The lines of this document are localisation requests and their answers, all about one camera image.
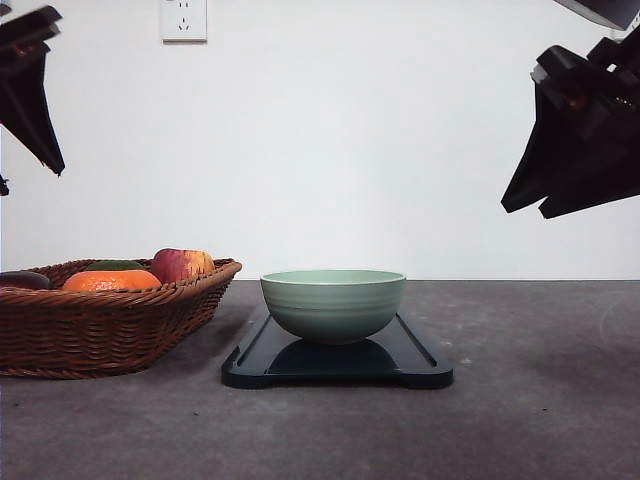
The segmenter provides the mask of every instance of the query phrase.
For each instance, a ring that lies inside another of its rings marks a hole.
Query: wicker basket
[[[0,375],[79,379],[144,370],[211,319],[242,268],[224,259],[213,273],[153,289],[55,290],[94,261],[31,269],[54,290],[0,290]]]

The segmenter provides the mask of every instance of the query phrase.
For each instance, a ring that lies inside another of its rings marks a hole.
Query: black plastic tray
[[[318,345],[280,327],[266,307],[222,365],[222,383],[265,388],[275,383],[399,383],[408,388],[443,388],[453,367],[417,335],[401,313],[383,330],[349,345]]]

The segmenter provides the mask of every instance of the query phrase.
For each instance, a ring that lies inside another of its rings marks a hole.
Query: green bowl
[[[393,319],[406,277],[373,270],[298,270],[260,278],[267,308],[285,330],[315,343],[342,345]]]

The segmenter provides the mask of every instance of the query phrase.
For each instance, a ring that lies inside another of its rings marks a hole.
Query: green fruit
[[[145,268],[134,260],[99,260],[90,264],[85,270],[114,271],[114,270],[144,270]]]

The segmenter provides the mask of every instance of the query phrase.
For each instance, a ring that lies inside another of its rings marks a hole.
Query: gray table
[[[409,282],[404,311],[455,366],[443,390],[236,390],[220,366],[261,305],[151,369],[2,379],[2,479],[638,479],[639,282]]]

